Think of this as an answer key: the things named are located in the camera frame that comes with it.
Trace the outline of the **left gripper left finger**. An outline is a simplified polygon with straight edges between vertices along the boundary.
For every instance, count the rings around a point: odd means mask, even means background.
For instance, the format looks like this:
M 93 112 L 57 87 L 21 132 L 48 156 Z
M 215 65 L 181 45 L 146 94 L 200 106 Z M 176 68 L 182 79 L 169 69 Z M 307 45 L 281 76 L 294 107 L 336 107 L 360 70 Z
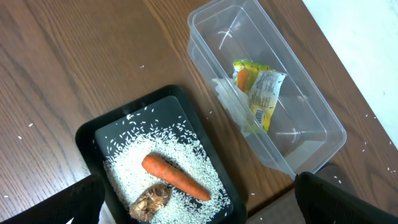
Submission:
M 100 220 L 105 186 L 98 174 L 89 175 L 2 224 L 89 223 Z

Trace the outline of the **foil snack wrapper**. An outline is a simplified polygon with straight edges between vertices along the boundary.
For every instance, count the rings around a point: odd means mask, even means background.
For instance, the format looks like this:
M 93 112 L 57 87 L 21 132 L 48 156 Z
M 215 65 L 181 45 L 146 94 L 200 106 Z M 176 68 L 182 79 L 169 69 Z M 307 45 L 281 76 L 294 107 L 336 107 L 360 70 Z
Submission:
M 233 63 L 234 84 L 248 96 L 249 109 L 264 131 L 268 132 L 286 73 L 246 59 Z

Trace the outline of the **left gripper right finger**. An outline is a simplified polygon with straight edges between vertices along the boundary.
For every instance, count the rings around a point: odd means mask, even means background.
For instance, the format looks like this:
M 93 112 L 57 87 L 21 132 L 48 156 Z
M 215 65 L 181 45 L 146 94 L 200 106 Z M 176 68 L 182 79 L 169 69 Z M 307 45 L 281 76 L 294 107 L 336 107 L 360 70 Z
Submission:
M 397 224 L 387 213 L 310 173 L 297 174 L 295 198 L 307 224 Z

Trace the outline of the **orange carrot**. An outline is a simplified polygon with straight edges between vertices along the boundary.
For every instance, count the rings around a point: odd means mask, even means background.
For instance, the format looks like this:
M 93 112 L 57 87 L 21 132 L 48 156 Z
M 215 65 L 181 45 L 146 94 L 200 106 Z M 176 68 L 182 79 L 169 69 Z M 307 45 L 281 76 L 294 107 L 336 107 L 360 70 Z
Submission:
M 181 191 L 202 201 L 209 201 L 210 194 L 192 178 L 180 172 L 163 159 L 151 154 L 146 155 L 142 167 L 151 175 L 166 181 Z

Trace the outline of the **clear plastic bin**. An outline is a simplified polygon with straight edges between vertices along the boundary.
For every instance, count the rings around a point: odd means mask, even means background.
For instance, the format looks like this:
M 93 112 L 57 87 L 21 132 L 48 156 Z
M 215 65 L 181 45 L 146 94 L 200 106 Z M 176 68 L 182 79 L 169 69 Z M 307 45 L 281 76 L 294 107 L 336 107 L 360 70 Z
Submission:
M 261 163 L 291 177 L 317 172 L 345 144 L 346 131 L 259 2 L 211 1 L 188 16 L 187 52 Z M 269 129 L 234 84 L 234 61 L 268 65 L 277 100 Z

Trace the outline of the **brown food scrap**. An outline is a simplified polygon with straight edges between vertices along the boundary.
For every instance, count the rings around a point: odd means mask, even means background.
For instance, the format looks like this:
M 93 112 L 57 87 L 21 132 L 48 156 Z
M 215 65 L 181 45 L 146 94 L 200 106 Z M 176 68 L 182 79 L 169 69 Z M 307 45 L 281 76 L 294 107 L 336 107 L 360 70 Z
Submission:
M 166 185 L 152 185 L 129 207 L 129 214 L 136 220 L 149 222 L 160 209 L 168 204 L 170 198 L 171 191 Z

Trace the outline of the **black waste tray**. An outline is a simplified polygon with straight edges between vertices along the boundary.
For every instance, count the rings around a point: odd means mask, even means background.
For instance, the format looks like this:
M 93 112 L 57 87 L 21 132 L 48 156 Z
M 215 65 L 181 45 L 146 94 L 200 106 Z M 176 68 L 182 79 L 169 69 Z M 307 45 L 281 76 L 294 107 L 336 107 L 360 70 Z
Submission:
M 143 112 L 146 106 L 153 108 L 154 114 L 145 115 L 143 118 L 139 118 L 139 121 L 148 121 L 151 118 L 155 119 L 159 117 L 161 119 L 160 124 L 171 124 L 177 120 L 177 118 L 172 117 L 173 115 L 181 115 L 187 120 L 188 129 L 198 136 L 198 139 L 204 146 L 204 150 L 221 178 L 228 198 L 231 200 L 231 205 L 221 209 L 211 223 L 245 223 L 247 220 L 247 211 L 244 202 L 224 168 L 223 163 L 220 161 L 187 93 L 178 85 L 166 85 L 152 93 L 120 106 L 83 124 L 76 132 L 76 144 L 90 172 L 98 174 L 104 182 L 106 189 L 105 203 L 116 223 L 138 224 L 139 221 L 130 217 L 112 188 L 109 178 L 106 176 L 106 171 L 103 167 L 103 162 L 106 160 L 105 153 L 107 152 L 105 138 L 118 137 L 127 131 L 126 125 L 118 124 L 117 122 L 120 122 L 129 114 Z

